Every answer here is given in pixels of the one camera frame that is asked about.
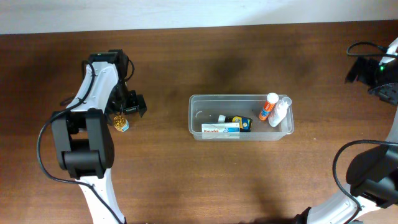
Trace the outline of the dark syrup bottle white cap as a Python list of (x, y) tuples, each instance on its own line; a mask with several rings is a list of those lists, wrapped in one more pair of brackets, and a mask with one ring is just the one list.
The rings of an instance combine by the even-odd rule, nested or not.
[(234, 116), (225, 116), (219, 115), (218, 117), (219, 123), (238, 123), (240, 132), (251, 132), (252, 128), (252, 119), (244, 116), (234, 115)]

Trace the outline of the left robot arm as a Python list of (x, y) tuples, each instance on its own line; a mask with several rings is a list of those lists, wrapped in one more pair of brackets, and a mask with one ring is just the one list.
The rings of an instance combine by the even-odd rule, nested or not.
[(121, 49), (91, 54), (82, 63), (83, 82), (63, 111), (53, 112), (52, 128), (58, 164), (68, 172), (67, 183), (78, 185), (93, 223), (126, 223), (111, 180), (114, 126), (127, 131), (125, 115), (147, 110), (142, 95), (128, 90), (133, 62)]

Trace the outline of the orange tablet tube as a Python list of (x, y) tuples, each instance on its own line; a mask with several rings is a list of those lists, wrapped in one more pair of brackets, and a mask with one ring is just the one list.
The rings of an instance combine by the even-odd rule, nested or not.
[(275, 104), (279, 101), (277, 93), (269, 93), (266, 96), (266, 102), (264, 103), (261, 112), (259, 113), (259, 119), (265, 121), (273, 110)]

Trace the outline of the white spray bottle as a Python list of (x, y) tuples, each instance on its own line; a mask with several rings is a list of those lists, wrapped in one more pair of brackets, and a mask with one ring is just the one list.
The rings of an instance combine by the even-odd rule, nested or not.
[(286, 117), (287, 110), (291, 104), (292, 100), (288, 96), (283, 97), (275, 104), (273, 111), (268, 117), (271, 127), (276, 127)]

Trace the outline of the gold lid balm jar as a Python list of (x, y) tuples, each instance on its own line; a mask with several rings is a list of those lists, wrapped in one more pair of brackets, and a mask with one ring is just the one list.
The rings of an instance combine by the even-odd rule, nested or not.
[(120, 132), (125, 132), (129, 129), (129, 122), (128, 120), (122, 116), (117, 115), (113, 119), (113, 126)]

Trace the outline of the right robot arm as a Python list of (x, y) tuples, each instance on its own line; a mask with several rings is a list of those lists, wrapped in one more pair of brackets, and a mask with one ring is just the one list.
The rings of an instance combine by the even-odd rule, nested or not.
[[(397, 56), (377, 61), (359, 57), (351, 67), (346, 82), (359, 81), (370, 94), (382, 101), (397, 104)], [(346, 185), (338, 180), (336, 165), (342, 152), (350, 146), (371, 144), (373, 148), (358, 154), (346, 173)], [(342, 146), (333, 163), (333, 178), (339, 191), (326, 202), (308, 207), (293, 223), (358, 223), (369, 212), (397, 204), (397, 122), (385, 141), (357, 140)]]

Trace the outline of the white Panadol medicine box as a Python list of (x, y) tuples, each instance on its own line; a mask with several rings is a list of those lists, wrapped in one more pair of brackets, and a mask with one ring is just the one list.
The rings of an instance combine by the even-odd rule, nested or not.
[(201, 125), (203, 139), (239, 139), (238, 123), (204, 123)]

